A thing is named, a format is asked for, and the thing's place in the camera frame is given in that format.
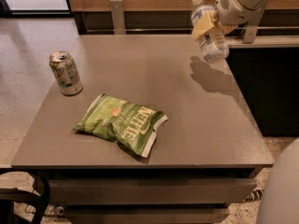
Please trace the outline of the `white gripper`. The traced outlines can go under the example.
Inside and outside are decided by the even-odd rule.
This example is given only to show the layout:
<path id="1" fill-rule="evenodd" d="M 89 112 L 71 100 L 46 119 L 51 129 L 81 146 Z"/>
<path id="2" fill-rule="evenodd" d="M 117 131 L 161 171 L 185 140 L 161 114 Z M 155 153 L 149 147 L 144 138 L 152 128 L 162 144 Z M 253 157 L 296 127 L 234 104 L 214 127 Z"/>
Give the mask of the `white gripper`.
<path id="1" fill-rule="evenodd" d="M 209 30 L 218 26 L 224 35 L 236 29 L 236 25 L 249 21 L 262 8 L 263 0 L 216 0 L 216 10 L 195 10 L 192 13 L 192 37 L 198 40 Z"/>

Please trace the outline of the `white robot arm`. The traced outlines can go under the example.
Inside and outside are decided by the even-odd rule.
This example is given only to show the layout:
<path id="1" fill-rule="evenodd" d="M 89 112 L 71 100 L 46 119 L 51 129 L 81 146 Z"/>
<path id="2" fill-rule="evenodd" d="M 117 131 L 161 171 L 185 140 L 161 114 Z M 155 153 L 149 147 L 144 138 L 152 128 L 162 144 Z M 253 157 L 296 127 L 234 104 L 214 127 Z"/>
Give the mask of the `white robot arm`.
<path id="1" fill-rule="evenodd" d="M 203 59 L 226 59 L 265 136 L 290 136 L 268 176 L 256 224 L 299 224 L 299 12 L 273 0 L 192 0 Z"/>

